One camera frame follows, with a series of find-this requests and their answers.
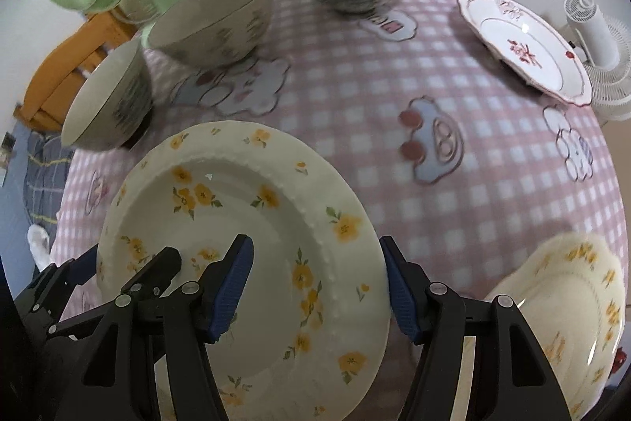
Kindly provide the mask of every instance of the blue gripper pad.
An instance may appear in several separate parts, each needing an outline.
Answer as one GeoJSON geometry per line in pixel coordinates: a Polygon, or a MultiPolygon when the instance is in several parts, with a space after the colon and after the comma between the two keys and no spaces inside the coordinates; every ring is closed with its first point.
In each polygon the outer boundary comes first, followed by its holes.
{"type": "Polygon", "coordinates": [[[388,288],[390,291],[390,306],[399,325],[399,329],[408,338],[415,342],[421,335],[421,329],[416,322],[416,302],[410,292],[403,275],[390,255],[390,251],[381,242],[381,250],[386,259],[386,270],[388,274],[388,288]]]}
{"type": "Polygon", "coordinates": [[[253,263],[254,243],[252,239],[245,238],[215,297],[213,320],[208,328],[208,333],[215,341],[230,328],[253,263]]]}

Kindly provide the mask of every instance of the white cylinder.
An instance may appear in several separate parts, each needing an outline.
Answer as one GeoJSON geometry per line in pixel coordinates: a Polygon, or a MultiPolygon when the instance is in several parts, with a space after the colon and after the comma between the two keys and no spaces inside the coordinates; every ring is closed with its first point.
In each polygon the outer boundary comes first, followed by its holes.
{"type": "Polygon", "coordinates": [[[591,65],[613,70],[620,62],[620,51],[600,8],[593,0],[566,0],[567,22],[577,33],[591,65]]]}

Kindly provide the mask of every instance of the white sock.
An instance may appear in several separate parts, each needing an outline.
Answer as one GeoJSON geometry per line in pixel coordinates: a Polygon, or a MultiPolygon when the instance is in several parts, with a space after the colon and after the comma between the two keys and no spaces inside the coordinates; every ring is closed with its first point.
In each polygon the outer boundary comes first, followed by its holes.
{"type": "Polygon", "coordinates": [[[49,248],[50,238],[46,229],[39,225],[31,225],[28,228],[26,240],[28,241],[28,246],[31,249],[31,254],[33,255],[37,269],[42,271],[48,268],[48,266],[52,264],[52,259],[50,258],[49,248]]]}

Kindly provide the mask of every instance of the bowl rim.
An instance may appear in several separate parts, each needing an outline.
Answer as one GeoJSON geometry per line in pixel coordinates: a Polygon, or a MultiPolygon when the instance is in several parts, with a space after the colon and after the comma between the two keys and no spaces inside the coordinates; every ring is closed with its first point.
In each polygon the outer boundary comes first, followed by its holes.
{"type": "MultiPolygon", "coordinates": [[[[68,120],[68,116],[70,115],[70,113],[72,112],[72,107],[73,104],[75,103],[75,101],[77,100],[79,93],[77,93],[77,96],[75,96],[72,104],[70,104],[70,108],[68,109],[68,112],[65,115],[65,120],[64,123],[61,126],[61,144],[64,147],[70,147],[70,145],[74,145],[75,143],[77,143],[80,139],[81,136],[83,136],[85,134],[85,132],[88,130],[88,128],[90,127],[90,125],[92,124],[93,121],[95,121],[97,119],[97,116],[100,115],[101,111],[103,111],[103,109],[105,108],[105,105],[107,104],[107,101],[110,99],[110,97],[112,96],[112,93],[114,93],[114,91],[116,90],[116,88],[118,88],[118,85],[121,83],[121,81],[125,78],[125,75],[129,72],[129,68],[132,66],[132,64],[134,63],[134,61],[138,60],[139,57],[142,60],[142,64],[144,64],[144,66],[146,67],[146,62],[144,60],[144,56],[143,56],[143,48],[141,46],[141,42],[138,38],[133,38],[127,42],[122,43],[121,45],[119,45],[117,48],[113,49],[106,57],[105,60],[109,57],[112,56],[114,53],[116,53],[116,51],[122,47],[131,47],[131,45],[135,45],[136,47],[136,51],[134,52],[134,55],[132,56],[132,58],[130,59],[129,63],[127,64],[127,68],[125,68],[125,71],[121,74],[121,76],[119,77],[119,79],[112,85],[112,88],[109,89],[108,91],[109,93],[107,94],[107,97],[103,100],[103,103],[100,105],[99,109],[97,110],[97,112],[94,114],[94,116],[90,119],[90,121],[85,125],[85,127],[83,129],[81,129],[81,132],[77,135],[77,137],[75,138],[71,138],[72,141],[64,141],[64,134],[67,137],[68,136],[68,132],[70,131],[70,129],[66,129],[68,127],[67,125],[67,120],[68,120]]],[[[105,62],[105,60],[103,60],[99,66],[94,69],[94,71],[90,74],[90,76],[85,80],[85,82],[83,83],[83,86],[81,86],[81,88],[79,89],[79,92],[81,92],[81,89],[85,88],[85,86],[88,84],[88,82],[90,81],[90,79],[92,79],[93,74],[99,69],[99,67],[103,64],[103,62],[105,62]]]]}
{"type": "Polygon", "coordinates": [[[255,0],[248,0],[247,2],[245,2],[244,4],[242,4],[239,8],[236,8],[235,10],[232,10],[230,13],[226,13],[222,18],[217,19],[215,22],[213,22],[212,24],[209,24],[207,26],[205,26],[204,28],[198,29],[195,32],[192,32],[191,34],[188,34],[186,36],[184,36],[183,38],[180,38],[178,40],[173,40],[169,43],[166,43],[164,45],[153,45],[151,43],[151,34],[153,33],[153,31],[155,30],[156,26],[159,24],[160,20],[164,18],[164,16],[169,13],[175,6],[176,4],[181,1],[181,0],[177,0],[175,2],[175,4],[173,4],[173,6],[171,6],[167,11],[165,11],[164,13],[162,13],[162,15],[160,15],[152,24],[151,24],[151,28],[149,29],[149,32],[147,33],[147,37],[146,37],[146,46],[149,49],[154,49],[154,50],[162,50],[168,47],[171,47],[171,45],[174,44],[179,44],[184,42],[185,40],[188,40],[189,38],[195,36],[196,34],[202,32],[202,31],[206,31],[206,29],[208,28],[212,28],[213,26],[219,24],[220,22],[224,21],[225,19],[227,19],[229,16],[234,15],[235,13],[239,12],[240,10],[242,10],[243,8],[245,8],[246,6],[248,6],[251,2],[255,1],[255,0]]]}

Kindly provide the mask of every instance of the floral plate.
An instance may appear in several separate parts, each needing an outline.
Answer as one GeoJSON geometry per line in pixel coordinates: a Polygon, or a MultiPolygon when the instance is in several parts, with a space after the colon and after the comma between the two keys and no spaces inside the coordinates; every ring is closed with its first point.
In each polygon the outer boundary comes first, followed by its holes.
{"type": "Polygon", "coordinates": [[[566,104],[591,104],[585,67],[541,17],[512,0],[458,0],[458,6],[493,56],[528,84],[566,104]]]}
{"type": "MultiPolygon", "coordinates": [[[[191,127],[130,172],[104,227],[104,301],[165,246],[182,256],[168,294],[237,234],[254,241],[230,329],[207,346],[231,420],[340,421],[368,391],[390,321],[384,257],[351,188],[301,141],[256,123],[191,127]]],[[[156,366],[169,399],[165,362],[156,366]]]]}
{"type": "MultiPolygon", "coordinates": [[[[620,261],[596,234],[546,241],[487,300],[509,295],[520,308],[561,385],[572,419],[598,401],[625,324],[620,261]]],[[[475,338],[466,338],[451,421],[465,421],[475,338]]]]}

